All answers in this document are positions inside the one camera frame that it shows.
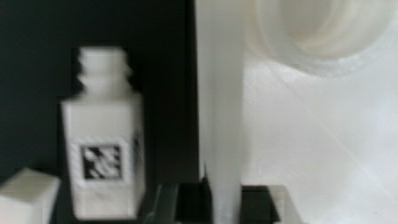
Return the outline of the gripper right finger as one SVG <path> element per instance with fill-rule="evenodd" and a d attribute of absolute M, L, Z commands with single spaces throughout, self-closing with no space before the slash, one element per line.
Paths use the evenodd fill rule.
<path fill-rule="evenodd" d="M 240 224 L 302 224 L 302 217 L 284 186 L 245 186 Z"/>

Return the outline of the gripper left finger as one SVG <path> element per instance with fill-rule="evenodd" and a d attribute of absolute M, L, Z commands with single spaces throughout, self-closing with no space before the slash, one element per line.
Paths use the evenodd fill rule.
<path fill-rule="evenodd" d="M 160 185 L 142 224 L 209 224 L 209 190 L 202 183 Z"/>

